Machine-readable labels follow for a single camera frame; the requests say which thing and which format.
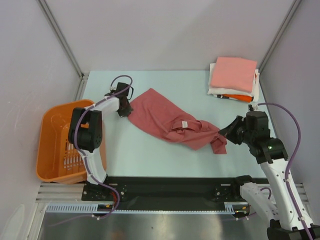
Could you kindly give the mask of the red t shirt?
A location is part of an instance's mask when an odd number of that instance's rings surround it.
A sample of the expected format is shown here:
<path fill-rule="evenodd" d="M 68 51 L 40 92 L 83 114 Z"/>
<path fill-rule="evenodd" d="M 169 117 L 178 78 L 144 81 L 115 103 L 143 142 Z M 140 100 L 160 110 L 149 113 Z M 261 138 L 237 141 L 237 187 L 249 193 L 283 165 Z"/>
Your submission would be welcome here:
<path fill-rule="evenodd" d="M 227 153 L 227 140 L 219 134 L 218 127 L 196 119 L 152 88 L 136 97 L 131 107 L 128 120 L 153 137 L 194 151 L 210 145 L 216 155 Z"/>

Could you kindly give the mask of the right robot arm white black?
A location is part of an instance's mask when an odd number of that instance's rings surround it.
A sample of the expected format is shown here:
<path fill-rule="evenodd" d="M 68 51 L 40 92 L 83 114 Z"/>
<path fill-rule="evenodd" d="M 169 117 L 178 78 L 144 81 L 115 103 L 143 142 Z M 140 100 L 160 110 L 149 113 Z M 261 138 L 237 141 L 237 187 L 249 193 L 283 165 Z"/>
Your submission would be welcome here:
<path fill-rule="evenodd" d="M 235 145 L 246 144 L 263 170 L 274 197 L 265 197 L 249 175 L 236 177 L 230 188 L 231 196 L 246 200 L 267 224 L 270 240 L 318 240 L 320 227 L 306 211 L 291 172 L 283 142 L 271 137 L 269 118 L 263 111 L 249 111 L 237 116 L 219 134 Z"/>

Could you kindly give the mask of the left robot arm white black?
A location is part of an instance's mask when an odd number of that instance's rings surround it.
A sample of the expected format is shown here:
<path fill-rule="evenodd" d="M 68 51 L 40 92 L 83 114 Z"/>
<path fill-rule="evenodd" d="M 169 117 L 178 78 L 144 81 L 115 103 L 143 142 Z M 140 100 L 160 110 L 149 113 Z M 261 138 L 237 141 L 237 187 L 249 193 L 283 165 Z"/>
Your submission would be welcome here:
<path fill-rule="evenodd" d="M 87 174 L 87 181 L 95 185 L 93 194 L 100 200 L 110 196 L 111 188 L 104 184 L 107 172 L 103 166 L 100 147 L 104 139 L 103 118 L 117 113 L 128 117 L 133 109 L 129 100 L 134 89 L 119 82 L 104 98 L 87 107 L 75 107 L 72 111 L 68 141 L 80 154 Z"/>

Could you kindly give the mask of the folded orange white t shirt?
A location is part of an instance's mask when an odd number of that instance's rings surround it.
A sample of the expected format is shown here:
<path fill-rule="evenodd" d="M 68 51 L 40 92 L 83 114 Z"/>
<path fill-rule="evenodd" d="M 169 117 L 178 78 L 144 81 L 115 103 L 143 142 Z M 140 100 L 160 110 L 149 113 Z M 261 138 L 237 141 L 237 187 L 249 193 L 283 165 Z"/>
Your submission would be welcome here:
<path fill-rule="evenodd" d="M 254 97 L 247 96 L 247 95 L 239 95 L 239 94 L 217 94 L 215 95 L 216 98 L 219 99 L 230 99 L 230 100 L 236 100 L 246 103 L 254 102 Z"/>

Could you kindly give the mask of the folded pink t shirt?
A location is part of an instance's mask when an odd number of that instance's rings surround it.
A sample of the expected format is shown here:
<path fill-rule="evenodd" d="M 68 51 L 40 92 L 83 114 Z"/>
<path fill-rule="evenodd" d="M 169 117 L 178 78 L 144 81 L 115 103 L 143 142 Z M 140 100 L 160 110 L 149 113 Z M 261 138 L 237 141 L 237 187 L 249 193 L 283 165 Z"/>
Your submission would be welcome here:
<path fill-rule="evenodd" d="M 217 58 L 209 85 L 251 93 L 258 62 L 241 57 Z"/>

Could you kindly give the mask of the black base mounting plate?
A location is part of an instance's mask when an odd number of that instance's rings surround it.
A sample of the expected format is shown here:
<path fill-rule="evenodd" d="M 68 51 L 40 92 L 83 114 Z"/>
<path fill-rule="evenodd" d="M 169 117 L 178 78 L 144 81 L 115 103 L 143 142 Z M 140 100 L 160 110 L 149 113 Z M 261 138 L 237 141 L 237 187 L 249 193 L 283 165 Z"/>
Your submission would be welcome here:
<path fill-rule="evenodd" d="M 109 188 L 85 182 L 83 201 L 118 200 L 124 211 L 218 211 L 225 203 L 244 202 L 242 177 L 124 177 L 109 176 Z"/>

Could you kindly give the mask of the orange plastic laundry basket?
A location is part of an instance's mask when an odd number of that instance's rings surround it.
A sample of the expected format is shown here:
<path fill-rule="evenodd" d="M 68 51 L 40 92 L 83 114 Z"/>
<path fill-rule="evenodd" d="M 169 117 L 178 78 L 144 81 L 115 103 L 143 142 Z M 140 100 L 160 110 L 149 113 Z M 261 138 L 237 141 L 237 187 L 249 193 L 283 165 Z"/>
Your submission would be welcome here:
<path fill-rule="evenodd" d="M 36 161 L 37 177 L 43 182 L 75 184 L 87 180 L 82 157 L 68 140 L 73 109 L 93 104 L 89 99 L 57 105 L 42 118 Z"/>

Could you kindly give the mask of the left aluminium frame post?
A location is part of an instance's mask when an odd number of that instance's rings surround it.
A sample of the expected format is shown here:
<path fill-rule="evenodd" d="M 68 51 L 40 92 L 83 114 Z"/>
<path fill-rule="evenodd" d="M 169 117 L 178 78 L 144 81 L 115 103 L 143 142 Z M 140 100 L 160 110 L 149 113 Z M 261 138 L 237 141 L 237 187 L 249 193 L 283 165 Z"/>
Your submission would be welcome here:
<path fill-rule="evenodd" d="M 68 44 L 67 39 L 66 39 L 64 33 L 62 32 L 61 27 L 60 27 L 56 17 L 54 16 L 49 4 L 47 3 L 46 0 L 37 0 L 36 2 L 38 3 L 45 18 L 47 19 L 48 24 L 51 27 L 53 33 L 57 37 L 57 40 L 58 40 L 60 46 L 62 47 L 62 50 L 65 52 L 74 71 L 76 72 L 77 76 L 80 79 L 82 79 L 84 76 L 84 73 L 82 72 L 80 65 L 79 65 L 78 61 L 76 60 L 76 57 L 75 57 L 70 45 Z"/>

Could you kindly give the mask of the aluminium frame post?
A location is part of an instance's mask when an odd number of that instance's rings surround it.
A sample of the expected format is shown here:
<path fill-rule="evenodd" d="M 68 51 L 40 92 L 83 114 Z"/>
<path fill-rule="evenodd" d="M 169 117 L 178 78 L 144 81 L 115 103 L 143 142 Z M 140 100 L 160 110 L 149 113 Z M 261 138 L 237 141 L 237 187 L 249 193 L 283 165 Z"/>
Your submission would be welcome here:
<path fill-rule="evenodd" d="M 282 23 L 280 24 L 267 52 L 265 53 L 260 65 L 259 65 L 259 72 L 262 73 L 269 62 L 272 54 L 276 50 L 276 47 L 280 43 L 283 35 L 285 34 L 287 28 L 290 26 L 294 16 L 296 15 L 296 12 L 300 8 L 301 4 L 303 3 L 303 0 L 293 0 Z"/>
<path fill-rule="evenodd" d="M 58 40 L 60 46 L 62 47 L 62 50 L 65 52 L 74 71 L 76 72 L 77 76 L 80 79 L 82 79 L 84 76 L 84 73 L 82 72 L 80 65 L 79 65 L 78 61 L 76 60 L 76 57 L 75 57 L 70 45 L 68 44 L 67 39 L 66 39 L 64 33 L 62 32 L 61 27 L 60 27 L 56 17 L 54 16 L 49 4 L 47 3 L 46 0 L 37 0 L 36 2 L 38 3 L 45 18 L 47 19 L 48 24 L 51 27 L 53 33 L 57 37 L 57 40 Z"/>

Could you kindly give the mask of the right aluminium frame post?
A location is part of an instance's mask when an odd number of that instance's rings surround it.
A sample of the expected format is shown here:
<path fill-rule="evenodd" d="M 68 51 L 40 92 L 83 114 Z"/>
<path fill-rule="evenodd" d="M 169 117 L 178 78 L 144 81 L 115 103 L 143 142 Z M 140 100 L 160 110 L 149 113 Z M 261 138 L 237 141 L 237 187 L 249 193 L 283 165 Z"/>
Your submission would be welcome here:
<path fill-rule="evenodd" d="M 296 15 L 296 12 L 300 8 L 301 4 L 303 3 L 303 0 L 293 0 L 282 23 L 280 24 L 267 52 L 265 53 L 260 65 L 259 65 L 259 72 L 262 73 L 269 62 L 272 54 L 276 50 L 276 47 L 280 43 L 283 35 L 285 34 L 287 28 L 290 26 L 294 16 Z"/>

